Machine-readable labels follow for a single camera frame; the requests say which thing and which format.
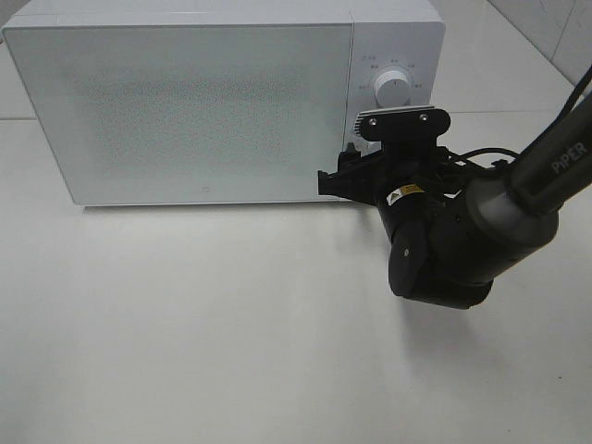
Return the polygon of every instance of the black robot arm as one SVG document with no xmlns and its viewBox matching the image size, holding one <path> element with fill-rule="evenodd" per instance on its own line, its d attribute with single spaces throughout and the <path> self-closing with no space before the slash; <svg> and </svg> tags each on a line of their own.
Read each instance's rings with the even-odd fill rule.
<svg viewBox="0 0 592 444">
<path fill-rule="evenodd" d="M 362 113 L 357 133 L 381 150 L 361 156 L 348 147 L 336 173 L 319 171 L 318 189 L 376 206 L 392 245 L 395 294 L 466 309 L 487 297 L 495 277 L 552 241 L 559 208 L 592 183 L 592 96 L 564 108 L 511 164 L 492 168 L 438 146 L 449 126 L 449 115 L 433 107 Z M 483 152 L 508 153 L 472 154 Z"/>
</svg>

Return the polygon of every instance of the microwave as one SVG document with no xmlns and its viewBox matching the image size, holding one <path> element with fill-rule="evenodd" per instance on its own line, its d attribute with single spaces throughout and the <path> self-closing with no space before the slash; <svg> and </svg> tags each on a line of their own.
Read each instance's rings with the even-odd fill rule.
<svg viewBox="0 0 592 444">
<path fill-rule="evenodd" d="M 311 202 L 357 115 L 429 103 L 428 0 L 32 0 L 2 29 L 75 204 Z"/>
</svg>

